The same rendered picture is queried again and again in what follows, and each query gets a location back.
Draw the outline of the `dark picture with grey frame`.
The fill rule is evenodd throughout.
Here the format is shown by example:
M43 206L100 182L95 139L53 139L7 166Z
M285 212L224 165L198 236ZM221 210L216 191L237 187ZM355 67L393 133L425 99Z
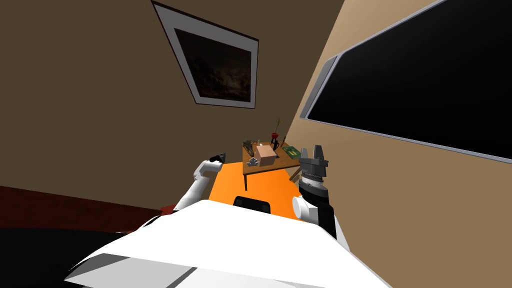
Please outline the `dark picture with grey frame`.
M259 40L150 1L194 102L255 109Z

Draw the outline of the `brown wooden table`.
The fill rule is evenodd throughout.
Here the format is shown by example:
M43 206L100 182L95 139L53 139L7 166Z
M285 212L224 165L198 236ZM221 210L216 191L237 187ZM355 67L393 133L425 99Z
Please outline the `brown wooden table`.
M285 138L279 142L277 130L282 123L283 121L278 117L275 129L271 134L271 142L245 140L242 143L242 175L245 189L248 188L249 175L297 168L297 171L290 177L293 179L300 172L299 152L296 151L295 156L291 156L285 150Z

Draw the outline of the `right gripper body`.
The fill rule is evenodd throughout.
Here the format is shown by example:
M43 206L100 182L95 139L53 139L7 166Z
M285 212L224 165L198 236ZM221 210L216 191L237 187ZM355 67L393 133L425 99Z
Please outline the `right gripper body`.
M328 160L324 160L323 158L299 158L298 160L302 172L321 178L327 176L326 168L329 164Z

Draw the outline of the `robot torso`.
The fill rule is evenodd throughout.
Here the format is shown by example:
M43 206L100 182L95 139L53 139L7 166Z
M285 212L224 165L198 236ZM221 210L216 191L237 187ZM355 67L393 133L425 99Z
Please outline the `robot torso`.
M392 288L350 252L335 217L297 220L201 200L95 250L65 277L84 288Z

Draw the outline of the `black window with grey frame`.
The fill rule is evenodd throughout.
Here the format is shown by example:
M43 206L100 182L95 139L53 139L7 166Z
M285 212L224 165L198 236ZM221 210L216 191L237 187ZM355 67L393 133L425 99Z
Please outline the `black window with grey frame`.
M512 0L436 0L342 51L300 118L512 164Z

